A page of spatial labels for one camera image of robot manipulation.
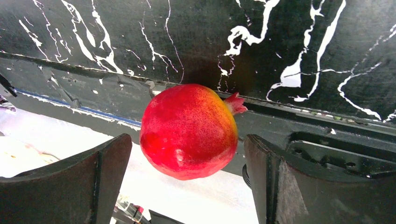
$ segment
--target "blue strip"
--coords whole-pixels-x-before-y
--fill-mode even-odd
[[[38,97],[38,98],[46,99],[46,100],[54,102],[54,103],[62,104],[62,105],[65,105],[65,106],[70,106],[70,104],[68,104],[68,103],[66,103],[64,101],[61,101],[61,100],[52,99],[52,98],[41,96],[41,95],[29,92],[29,91],[20,90],[20,89],[17,89],[17,88],[14,88],[14,89],[16,90],[16,92],[19,92],[19,93],[25,93],[25,94],[28,94],[28,95],[31,95],[31,96],[35,96],[35,97]],[[90,112],[90,113],[95,113],[95,114],[101,115],[103,117],[124,121],[125,123],[129,123],[131,125],[141,127],[141,122],[139,122],[139,121],[135,121],[135,120],[131,120],[131,119],[115,116],[115,115],[112,115],[112,114],[109,114],[109,113],[104,113],[104,112],[101,112],[101,111],[96,111],[96,110],[93,110],[91,108],[84,107],[84,106],[79,107],[78,109],[82,110],[82,111]]]

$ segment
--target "red pomegranate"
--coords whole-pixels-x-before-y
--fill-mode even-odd
[[[233,115],[246,110],[238,93],[222,101],[198,84],[166,89],[144,112],[141,149],[157,170],[176,179],[210,176],[235,155],[238,130]]]

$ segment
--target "screw hole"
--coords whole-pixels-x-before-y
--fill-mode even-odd
[[[348,163],[346,163],[346,166],[347,167],[354,167],[354,166],[356,166],[356,164],[354,162],[348,162]]]

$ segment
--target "pomegranate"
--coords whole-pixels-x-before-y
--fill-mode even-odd
[[[222,101],[198,84],[166,89],[144,112],[141,149],[157,170],[176,179],[210,176],[235,155],[238,130],[233,115],[246,110],[238,93]]]

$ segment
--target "black marble surface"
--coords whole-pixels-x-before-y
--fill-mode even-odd
[[[395,123],[395,10],[393,0],[3,0],[0,51]]]

